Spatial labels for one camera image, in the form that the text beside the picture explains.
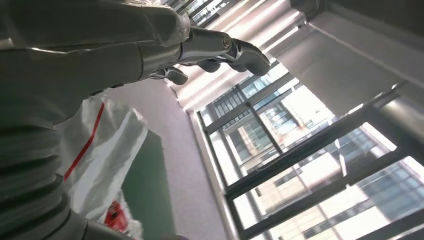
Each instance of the gray wall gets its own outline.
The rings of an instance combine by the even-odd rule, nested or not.
[[[146,79],[106,94],[136,108],[161,137],[177,233],[191,240],[228,239],[191,120],[174,92],[163,80]]]
[[[317,30],[277,59],[337,116],[404,81]]]
[[[272,54],[338,116],[395,83],[424,86],[422,52],[339,16],[324,12],[297,34]]]

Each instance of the floor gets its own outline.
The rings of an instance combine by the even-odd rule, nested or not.
[[[110,89],[106,96],[138,110],[161,137],[178,234],[190,240],[226,240],[189,116],[163,80],[146,79]]]

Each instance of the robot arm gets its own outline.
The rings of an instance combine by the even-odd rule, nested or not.
[[[53,126],[91,94],[146,78],[183,84],[175,64],[270,69],[247,42],[181,29],[173,10],[135,0],[0,0],[0,239],[128,239],[73,212],[56,174]]]

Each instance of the green panel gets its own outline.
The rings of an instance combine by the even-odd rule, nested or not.
[[[123,182],[122,191],[144,240],[176,234],[161,138],[149,131]]]

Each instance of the white plastic bag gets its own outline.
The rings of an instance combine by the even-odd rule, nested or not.
[[[104,224],[134,240],[142,240],[142,224],[133,219],[122,191],[118,192],[112,205],[110,205]]]
[[[63,159],[57,172],[65,178],[71,208],[104,223],[146,139],[146,123],[134,108],[93,96],[56,129]]]

